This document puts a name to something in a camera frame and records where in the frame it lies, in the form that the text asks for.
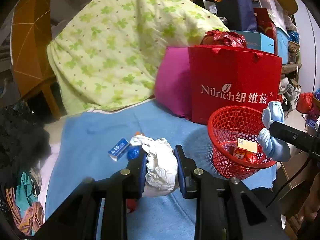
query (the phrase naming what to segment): pink pillow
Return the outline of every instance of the pink pillow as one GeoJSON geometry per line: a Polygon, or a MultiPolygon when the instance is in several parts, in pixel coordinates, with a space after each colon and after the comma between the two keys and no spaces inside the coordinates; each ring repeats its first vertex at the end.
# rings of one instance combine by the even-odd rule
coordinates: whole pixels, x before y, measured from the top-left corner
{"type": "Polygon", "coordinates": [[[191,119],[191,77],[188,48],[167,47],[155,84],[156,100],[174,114],[191,119]]]}

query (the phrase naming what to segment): teal cloth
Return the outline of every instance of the teal cloth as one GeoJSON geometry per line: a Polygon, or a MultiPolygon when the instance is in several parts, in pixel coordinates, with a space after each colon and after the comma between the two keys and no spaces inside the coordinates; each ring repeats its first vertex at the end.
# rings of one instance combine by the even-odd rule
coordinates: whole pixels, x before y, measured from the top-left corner
{"type": "Polygon", "coordinates": [[[20,184],[18,184],[16,190],[16,205],[20,209],[22,218],[24,217],[28,207],[32,206],[33,202],[38,202],[38,197],[35,197],[33,194],[33,186],[30,175],[23,172],[20,184]]]}

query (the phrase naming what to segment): light blue fabric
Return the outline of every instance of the light blue fabric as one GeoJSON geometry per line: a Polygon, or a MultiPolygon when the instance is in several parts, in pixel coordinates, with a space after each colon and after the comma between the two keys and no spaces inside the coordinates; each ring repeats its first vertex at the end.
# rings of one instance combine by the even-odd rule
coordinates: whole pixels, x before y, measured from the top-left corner
{"type": "Polygon", "coordinates": [[[32,188],[31,177],[23,172],[16,190],[16,205],[20,209],[22,218],[26,210],[32,206],[32,203],[38,202],[38,197],[35,197],[32,188]]]}
{"type": "Polygon", "coordinates": [[[262,122],[266,128],[260,131],[257,141],[262,145],[263,152],[274,161],[289,161],[291,157],[289,145],[271,136],[269,132],[270,125],[273,122],[284,123],[284,112],[280,102],[269,102],[268,107],[262,112],[262,122]]]}
{"type": "MultiPolygon", "coordinates": [[[[130,140],[137,131],[151,138],[166,138],[172,148],[181,144],[185,155],[220,177],[209,162],[212,144],[207,127],[179,118],[155,100],[116,114],[83,113],[66,120],[60,154],[53,169],[46,199],[46,219],[86,176],[110,177],[127,165],[124,155],[117,162],[107,154],[121,138],[130,140]]],[[[271,188],[276,166],[258,171],[244,180],[250,188],[271,188]]],[[[168,196],[144,197],[128,214],[128,239],[194,239],[196,200],[185,200],[180,190],[168,196]]]]}

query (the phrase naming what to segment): blue blanket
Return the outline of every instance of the blue blanket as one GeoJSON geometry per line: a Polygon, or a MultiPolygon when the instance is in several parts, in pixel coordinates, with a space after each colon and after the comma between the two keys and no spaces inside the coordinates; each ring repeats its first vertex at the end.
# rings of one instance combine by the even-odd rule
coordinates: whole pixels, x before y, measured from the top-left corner
{"type": "MultiPolygon", "coordinates": [[[[126,167],[127,158],[113,161],[107,151],[121,138],[137,132],[151,138],[166,138],[172,148],[181,144],[185,155],[198,167],[220,177],[209,162],[211,141],[207,127],[174,116],[155,100],[116,114],[83,113],[66,120],[60,154],[53,169],[46,199],[46,219],[58,208],[84,177],[95,180],[110,177],[126,167]]],[[[250,189],[271,188],[276,166],[258,171],[244,180],[250,189]]],[[[184,200],[179,190],[168,196],[139,200],[128,214],[129,239],[193,239],[195,200],[184,200]]]]}

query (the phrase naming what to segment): leaf logo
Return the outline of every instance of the leaf logo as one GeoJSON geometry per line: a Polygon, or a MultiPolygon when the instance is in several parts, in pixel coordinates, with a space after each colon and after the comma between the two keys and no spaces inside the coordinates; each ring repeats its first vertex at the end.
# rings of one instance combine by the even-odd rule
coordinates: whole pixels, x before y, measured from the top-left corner
{"type": "Polygon", "coordinates": [[[222,86],[221,93],[228,93],[229,90],[231,89],[231,86],[232,86],[232,84],[224,84],[224,85],[222,86]]]}

